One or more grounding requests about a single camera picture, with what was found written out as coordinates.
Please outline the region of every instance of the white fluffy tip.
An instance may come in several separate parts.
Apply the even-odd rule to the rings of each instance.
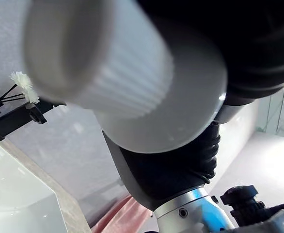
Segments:
[[[11,74],[11,79],[16,83],[17,86],[27,90],[28,88],[32,88],[32,83],[30,78],[23,74],[22,72],[16,72]]]
[[[34,90],[28,89],[24,90],[22,93],[24,94],[26,100],[29,101],[30,103],[38,104],[40,102],[39,96]]]

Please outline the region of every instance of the black wire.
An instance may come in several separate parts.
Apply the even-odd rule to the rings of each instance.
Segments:
[[[8,93],[10,93],[15,87],[17,87],[17,84],[14,84],[11,89],[9,89],[3,96],[1,96],[0,100],[3,99]]]
[[[13,98],[13,97],[22,96],[22,95],[23,94],[18,94],[18,95],[14,95],[14,96],[5,97],[5,98],[3,98],[3,100],[10,99],[10,98]]]
[[[11,102],[11,101],[15,101],[15,100],[24,100],[24,99],[25,99],[25,97],[13,99],[13,100],[4,100],[4,101],[2,101],[2,103],[4,103],[4,102]]]

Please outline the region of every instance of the white plastic cap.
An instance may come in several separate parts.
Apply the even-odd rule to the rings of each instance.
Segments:
[[[43,96],[118,117],[150,113],[173,78],[169,50],[133,0],[35,1],[25,55]]]

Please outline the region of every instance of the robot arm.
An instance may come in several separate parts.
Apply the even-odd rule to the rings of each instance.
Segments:
[[[28,73],[42,96],[94,109],[162,233],[231,229],[203,186],[219,125],[284,87],[284,1],[138,2],[34,1]]]

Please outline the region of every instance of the silver metal joint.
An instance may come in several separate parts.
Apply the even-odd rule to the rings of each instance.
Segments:
[[[204,188],[170,200],[158,207],[154,214],[160,233],[209,233],[234,228],[224,210]]]

